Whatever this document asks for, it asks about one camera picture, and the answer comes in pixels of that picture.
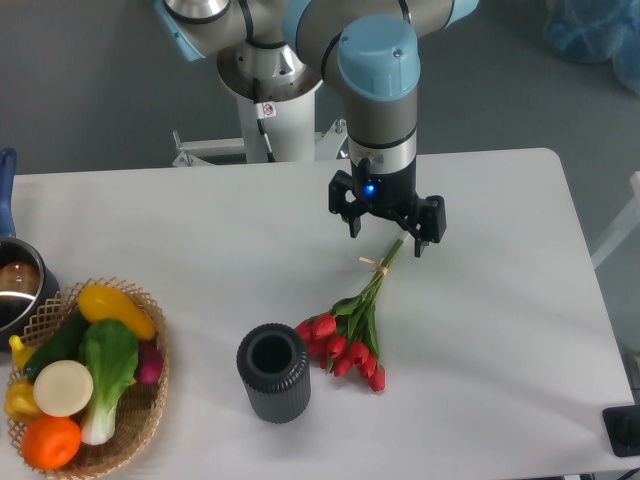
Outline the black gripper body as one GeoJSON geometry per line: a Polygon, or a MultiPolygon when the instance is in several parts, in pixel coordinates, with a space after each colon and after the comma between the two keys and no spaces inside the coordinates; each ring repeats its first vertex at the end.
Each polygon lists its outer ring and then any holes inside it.
{"type": "Polygon", "coordinates": [[[374,173],[367,164],[366,169],[351,164],[353,192],[347,194],[348,200],[358,198],[367,204],[372,215],[394,219],[394,212],[408,202],[416,193],[416,160],[405,168],[392,173],[374,173]]]}

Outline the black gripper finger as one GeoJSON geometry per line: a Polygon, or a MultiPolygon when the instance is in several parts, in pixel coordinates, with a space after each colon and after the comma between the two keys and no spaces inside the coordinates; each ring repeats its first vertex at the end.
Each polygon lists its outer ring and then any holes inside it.
{"type": "Polygon", "coordinates": [[[442,196],[424,198],[415,194],[394,212],[394,219],[414,238],[414,256],[420,257],[429,244],[438,244],[446,231],[445,201],[442,196]]]}
{"type": "Polygon", "coordinates": [[[353,178],[346,172],[336,172],[328,185],[328,208],[348,224],[351,237],[357,237],[361,230],[361,216],[368,212],[367,204],[358,199],[347,199],[353,192],[353,178]]]}

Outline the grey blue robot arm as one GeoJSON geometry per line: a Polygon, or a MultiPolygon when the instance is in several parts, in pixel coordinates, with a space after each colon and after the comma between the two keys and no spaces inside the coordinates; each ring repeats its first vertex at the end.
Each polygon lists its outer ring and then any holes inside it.
{"type": "Polygon", "coordinates": [[[238,102],[251,162],[311,158],[314,95],[342,99],[351,168],[329,184],[329,209],[360,230],[397,223],[417,250],[439,242],[444,200],[416,191],[418,41],[471,14],[473,1],[159,1],[189,60],[214,57],[238,102]]]}

